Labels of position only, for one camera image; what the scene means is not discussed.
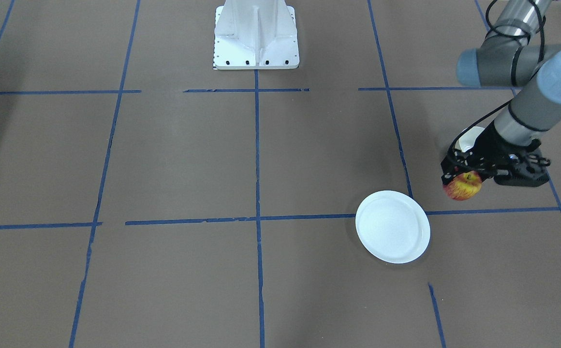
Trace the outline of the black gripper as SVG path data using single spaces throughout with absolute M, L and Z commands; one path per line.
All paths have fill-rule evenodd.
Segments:
M 498 174 L 497 164 L 509 154 L 541 153 L 539 139 L 531 139 L 528 145 L 509 143 L 490 125 L 477 137 L 473 148 L 460 154 L 446 154 L 441 162 L 442 185 L 448 185 L 456 177 L 476 171 L 481 181 L 489 180 Z

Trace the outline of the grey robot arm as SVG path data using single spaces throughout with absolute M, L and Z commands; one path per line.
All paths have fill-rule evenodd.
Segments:
M 458 81 L 469 87 L 518 87 L 468 150 L 450 147 L 442 160 L 449 187 L 465 173 L 509 187 L 539 187 L 550 180 L 541 137 L 561 121 L 561 44 L 530 46 L 544 37 L 549 0 L 511 0 L 483 44 L 457 62 Z

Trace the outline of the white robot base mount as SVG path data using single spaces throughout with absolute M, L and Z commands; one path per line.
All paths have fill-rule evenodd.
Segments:
M 214 19 L 214 69 L 300 65 L 296 13 L 284 0 L 226 0 Z

